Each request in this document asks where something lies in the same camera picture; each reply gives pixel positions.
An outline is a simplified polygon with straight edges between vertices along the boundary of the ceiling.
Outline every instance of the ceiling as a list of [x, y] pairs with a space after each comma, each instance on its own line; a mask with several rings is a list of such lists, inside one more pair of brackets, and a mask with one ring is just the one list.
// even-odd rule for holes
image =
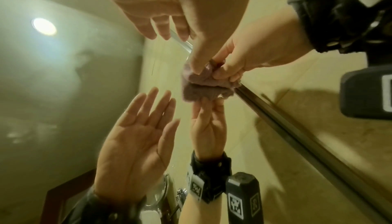
[[[138, 91], [144, 40], [109, 0], [0, 8], [0, 223], [35, 223], [49, 189], [94, 168]], [[38, 33], [34, 18], [58, 33]]]

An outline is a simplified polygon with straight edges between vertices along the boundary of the recessed light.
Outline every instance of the recessed light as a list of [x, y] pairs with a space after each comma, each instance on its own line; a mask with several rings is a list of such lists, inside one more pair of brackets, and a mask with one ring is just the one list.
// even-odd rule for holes
[[41, 34], [55, 35], [57, 33], [56, 26], [44, 18], [34, 18], [31, 23], [34, 29], [36, 29]]

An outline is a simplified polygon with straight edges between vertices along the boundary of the black sleeve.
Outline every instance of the black sleeve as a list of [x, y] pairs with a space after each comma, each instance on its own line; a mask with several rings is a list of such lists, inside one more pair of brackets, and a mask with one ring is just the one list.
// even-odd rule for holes
[[141, 224], [140, 210], [142, 201], [137, 206], [128, 204], [115, 206], [102, 202], [91, 188], [76, 204], [62, 224]]
[[392, 42], [392, 0], [366, 7], [359, 0], [288, 0], [318, 52], [366, 51], [369, 41]]

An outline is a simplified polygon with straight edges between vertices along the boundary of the washcloth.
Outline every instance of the washcloth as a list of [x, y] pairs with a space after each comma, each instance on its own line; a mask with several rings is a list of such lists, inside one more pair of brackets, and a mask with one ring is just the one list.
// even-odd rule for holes
[[202, 97], [209, 100], [223, 97], [227, 99], [234, 95], [234, 88], [239, 87], [240, 80], [230, 82], [228, 79], [216, 80], [212, 73], [221, 65], [214, 66], [208, 63], [200, 75], [194, 74], [188, 62], [185, 63], [182, 73], [182, 90], [183, 100], [186, 102], [195, 102]]

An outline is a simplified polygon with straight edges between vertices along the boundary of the hand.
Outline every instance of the hand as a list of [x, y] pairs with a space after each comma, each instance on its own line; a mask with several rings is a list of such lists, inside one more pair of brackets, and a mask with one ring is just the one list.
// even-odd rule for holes
[[202, 98], [193, 103], [191, 138], [196, 157], [200, 161], [222, 156], [227, 139], [224, 100]]
[[175, 99], [166, 91], [155, 110], [158, 94], [137, 95], [106, 138], [95, 177], [97, 196], [113, 203], [137, 203], [169, 165], [180, 120], [173, 120]]
[[225, 64], [213, 76], [234, 82], [246, 71], [287, 64], [312, 49], [296, 12], [287, 7], [234, 34], [214, 56]]
[[191, 68], [199, 74], [236, 30], [249, 0], [112, 0], [145, 37], [158, 33], [170, 38], [170, 16], [178, 36], [194, 40], [189, 56]]

